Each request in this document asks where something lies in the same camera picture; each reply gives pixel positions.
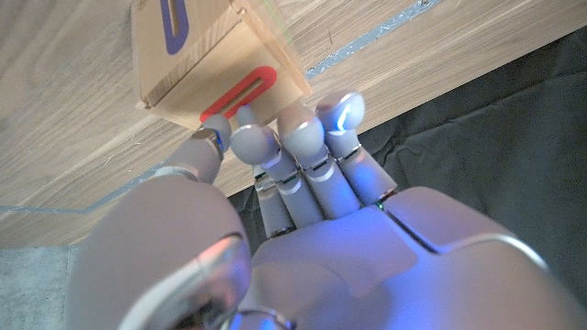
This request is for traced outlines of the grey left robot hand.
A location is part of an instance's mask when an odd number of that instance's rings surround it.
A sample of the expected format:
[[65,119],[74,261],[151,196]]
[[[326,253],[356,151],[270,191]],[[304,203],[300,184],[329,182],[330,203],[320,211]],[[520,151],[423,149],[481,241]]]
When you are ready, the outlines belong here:
[[212,115],[79,251],[69,329],[583,329],[527,244],[362,147],[362,96]]

